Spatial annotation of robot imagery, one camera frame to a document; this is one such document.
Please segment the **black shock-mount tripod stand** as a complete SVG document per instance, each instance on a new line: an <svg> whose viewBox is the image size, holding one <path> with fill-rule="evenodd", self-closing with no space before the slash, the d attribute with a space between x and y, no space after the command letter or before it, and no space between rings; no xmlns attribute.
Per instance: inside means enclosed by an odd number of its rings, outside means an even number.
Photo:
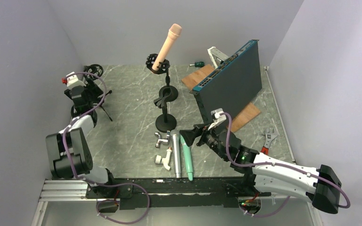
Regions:
<svg viewBox="0 0 362 226"><path fill-rule="evenodd" d="M96 75L97 77L101 77L103 75L103 67L99 64L92 64L84 66L84 72L91 73ZM95 83L97 77L84 74L83 78L85 79L86 86L84 87L84 91L82 93L83 105L81 112L87 112L93 107L97 106L98 103L102 100L104 91Z"/></svg>

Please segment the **mint green microphone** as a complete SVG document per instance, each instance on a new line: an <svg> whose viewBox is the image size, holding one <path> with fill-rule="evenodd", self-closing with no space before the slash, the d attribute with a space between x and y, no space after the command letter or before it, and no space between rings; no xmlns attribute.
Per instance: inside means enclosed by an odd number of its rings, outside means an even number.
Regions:
<svg viewBox="0 0 362 226"><path fill-rule="evenodd" d="M186 140L184 139L184 137L182 135L180 135L180 142L182 145L187 176L188 176L189 181L193 181L194 170L193 170L191 149L190 149L190 146L188 146L188 144L186 143Z"/></svg>

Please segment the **silver mesh-head microphone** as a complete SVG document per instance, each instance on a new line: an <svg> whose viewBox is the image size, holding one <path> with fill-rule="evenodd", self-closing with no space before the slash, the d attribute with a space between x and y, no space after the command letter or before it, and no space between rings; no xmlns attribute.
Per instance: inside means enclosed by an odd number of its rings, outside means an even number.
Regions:
<svg viewBox="0 0 362 226"><path fill-rule="evenodd" d="M172 130L170 133L173 148L173 163L176 178L181 178L181 152L180 152L180 134L178 130Z"/></svg>

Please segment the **black clip microphone stand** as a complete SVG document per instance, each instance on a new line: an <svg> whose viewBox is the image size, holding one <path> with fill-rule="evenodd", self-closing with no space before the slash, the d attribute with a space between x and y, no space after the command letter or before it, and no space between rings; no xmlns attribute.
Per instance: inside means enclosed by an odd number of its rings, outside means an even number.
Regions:
<svg viewBox="0 0 362 226"><path fill-rule="evenodd" d="M167 103L170 101L172 91L170 87L164 86L159 91L159 97L154 100L156 107L162 110L162 114L156 118L155 126L160 132L174 130L177 126L176 118L168 113Z"/></svg>

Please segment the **beige pink microphone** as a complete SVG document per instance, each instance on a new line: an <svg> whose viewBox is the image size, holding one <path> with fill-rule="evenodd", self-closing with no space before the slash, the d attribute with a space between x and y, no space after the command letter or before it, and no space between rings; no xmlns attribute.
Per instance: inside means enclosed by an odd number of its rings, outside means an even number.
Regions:
<svg viewBox="0 0 362 226"><path fill-rule="evenodd" d="M163 63L165 60L165 57L168 55L171 47L173 46L173 44L175 43L175 41L178 39L178 37L180 36L182 32L182 27L179 24L173 24L167 34L167 37L165 39L164 44L162 45L153 65L152 65L152 69L154 71L158 71L159 70L159 65L160 63Z"/></svg>

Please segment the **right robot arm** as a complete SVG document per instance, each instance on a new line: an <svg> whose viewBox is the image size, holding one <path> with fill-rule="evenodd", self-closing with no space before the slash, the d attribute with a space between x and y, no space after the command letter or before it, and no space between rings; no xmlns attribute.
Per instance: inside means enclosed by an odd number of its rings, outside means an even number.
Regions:
<svg viewBox="0 0 362 226"><path fill-rule="evenodd" d="M292 196L329 214L337 214L341 208L342 183L330 166L304 167L277 160L243 146L241 140L233 133L228 134L227 130L216 134L203 124L180 130L180 135L188 146L199 138L198 146L208 146L224 161L233 160L230 167L244 174L241 190L246 195L278 193Z"/></svg>

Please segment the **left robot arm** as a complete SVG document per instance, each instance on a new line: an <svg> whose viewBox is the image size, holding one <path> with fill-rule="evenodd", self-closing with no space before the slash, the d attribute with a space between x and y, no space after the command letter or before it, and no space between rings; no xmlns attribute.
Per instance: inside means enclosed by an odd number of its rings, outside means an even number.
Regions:
<svg viewBox="0 0 362 226"><path fill-rule="evenodd" d="M86 180L92 187L98 187L102 196L112 197L117 190L113 175L108 169L94 165L86 140L98 122L94 98L86 86L66 89L65 95L74 103L71 123L45 139L52 177Z"/></svg>

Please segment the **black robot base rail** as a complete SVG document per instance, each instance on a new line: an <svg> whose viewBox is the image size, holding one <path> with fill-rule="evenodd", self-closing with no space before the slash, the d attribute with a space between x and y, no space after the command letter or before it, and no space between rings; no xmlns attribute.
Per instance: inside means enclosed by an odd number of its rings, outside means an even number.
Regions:
<svg viewBox="0 0 362 226"><path fill-rule="evenodd" d="M257 191L243 177L116 178L117 188L87 187L87 199L119 199L121 210L150 207L222 206L236 208L237 200L254 197Z"/></svg>

